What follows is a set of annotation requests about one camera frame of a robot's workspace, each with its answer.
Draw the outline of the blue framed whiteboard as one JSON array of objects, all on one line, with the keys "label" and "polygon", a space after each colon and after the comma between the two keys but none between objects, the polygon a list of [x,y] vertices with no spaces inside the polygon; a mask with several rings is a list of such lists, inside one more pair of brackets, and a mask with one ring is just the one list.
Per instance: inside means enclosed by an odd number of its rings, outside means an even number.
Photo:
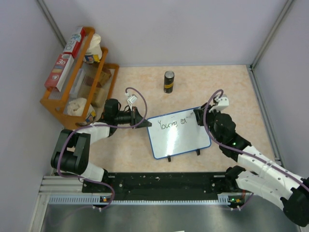
[{"label": "blue framed whiteboard", "polygon": [[156,160],[211,146],[211,139],[205,128],[197,124],[195,115],[186,118],[191,112],[193,108],[147,119],[152,123],[147,131]]}]

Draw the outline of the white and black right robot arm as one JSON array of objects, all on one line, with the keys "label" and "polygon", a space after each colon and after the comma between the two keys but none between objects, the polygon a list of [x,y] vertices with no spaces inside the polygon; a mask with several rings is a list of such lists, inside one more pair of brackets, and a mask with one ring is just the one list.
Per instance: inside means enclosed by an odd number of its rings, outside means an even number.
[{"label": "white and black right robot arm", "polygon": [[300,227],[309,224],[309,180],[294,174],[259,152],[236,132],[228,114],[213,106],[193,110],[197,124],[206,129],[222,153],[238,163],[225,173],[230,191],[249,191],[276,205]]}]

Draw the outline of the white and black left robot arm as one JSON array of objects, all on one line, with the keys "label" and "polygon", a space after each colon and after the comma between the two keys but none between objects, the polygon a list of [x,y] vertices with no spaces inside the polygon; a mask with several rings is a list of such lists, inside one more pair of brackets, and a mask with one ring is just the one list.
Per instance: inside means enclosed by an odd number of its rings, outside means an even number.
[{"label": "white and black left robot arm", "polygon": [[51,158],[51,166],[67,175],[92,180],[94,188],[101,192],[106,191],[110,184],[109,179],[105,177],[107,171],[89,161],[90,145],[111,137],[125,124],[133,129],[152,126],[151,122],[140,115],[137,107],[127,106],[121,110],[121,104],[117,99],[106,100],[99,121],[79,130],[61,131]]}]

